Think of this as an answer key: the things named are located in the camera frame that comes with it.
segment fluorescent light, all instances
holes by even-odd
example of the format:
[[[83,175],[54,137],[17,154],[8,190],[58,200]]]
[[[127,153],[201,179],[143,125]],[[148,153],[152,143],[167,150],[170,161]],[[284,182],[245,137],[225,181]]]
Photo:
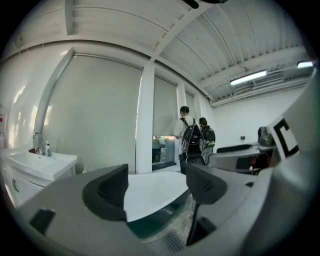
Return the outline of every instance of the fluorescent light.
[[[257,73],[249,74],[249,75],[243,76],[241,78],[232,80],[232,81],[230,81],[230,84],[232,86],[235,86],[235,85],[244,83],[246,81],[250,81],[250,80],[253,80],[253,79],[256,79],[256,78],[264,77],[266,75],[267,75],[267,71],[265,71],[265,70],[264,71],[259,71]]]
[[[298,69],[313,67],[312,61],[302,61],[298,63]]]

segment backpack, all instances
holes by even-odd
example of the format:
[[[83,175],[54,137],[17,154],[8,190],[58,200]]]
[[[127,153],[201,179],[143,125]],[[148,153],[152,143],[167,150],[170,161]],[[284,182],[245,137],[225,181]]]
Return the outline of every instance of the backpack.
[[[186,126],[186,130],[182,137],[181,149],[186,155],[199,155],[202,153],[204,145],[204,137],[196,125],[196,120],[193,119],[193,124],[188,125],[186,120],[182,117],[180,120]]]
[[[203,137],[205,141],[208,142],[216,142],[216,134],[212,128],[210,128],[209,125],[205,127],[205,129],[202,131]]]

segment roller shade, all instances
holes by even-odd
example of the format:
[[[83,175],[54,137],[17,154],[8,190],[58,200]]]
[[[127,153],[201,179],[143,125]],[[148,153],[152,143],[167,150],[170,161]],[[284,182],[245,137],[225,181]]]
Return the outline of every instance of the roller shade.
[[[116,61],[75,56],[49,101],[43,137],[51,150],[77,155],[77,173],[120,164],[134,172],[141,75]]]
[[[190,114],[189,116],[196,118],[195,116],[195,98],[188,93],[185,93],[186,106],[189,107]]]
[[[155,77],[153,101],[153,135],[173,136],[178,119],[177,88],[173,84]]]

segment faucet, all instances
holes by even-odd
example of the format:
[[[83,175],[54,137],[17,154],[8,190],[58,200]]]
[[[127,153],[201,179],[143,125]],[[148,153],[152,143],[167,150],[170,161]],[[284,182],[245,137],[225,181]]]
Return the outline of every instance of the faucet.
[[[42,143],[41,133],[38,132],[38,131],[35,132],[35,133],[33,134],[33,136],[32,136],[32,139],[34,139],[36,135],[39,135],[39,137],[40,137],[40,145],[35,147],[35,153],[36,153],[36,154],[41,154],[41,155],[44,156],[46,153],[45,153],[45,151],[44,151],[44,145],[43,145],[43,143]]]

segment soap dispenser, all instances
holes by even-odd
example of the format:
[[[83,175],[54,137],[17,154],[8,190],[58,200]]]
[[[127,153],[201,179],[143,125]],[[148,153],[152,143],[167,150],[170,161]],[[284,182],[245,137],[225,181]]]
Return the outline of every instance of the soap dispenser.
[[[45,156],[46,157],[51,157],[49,141],[45,141]]]

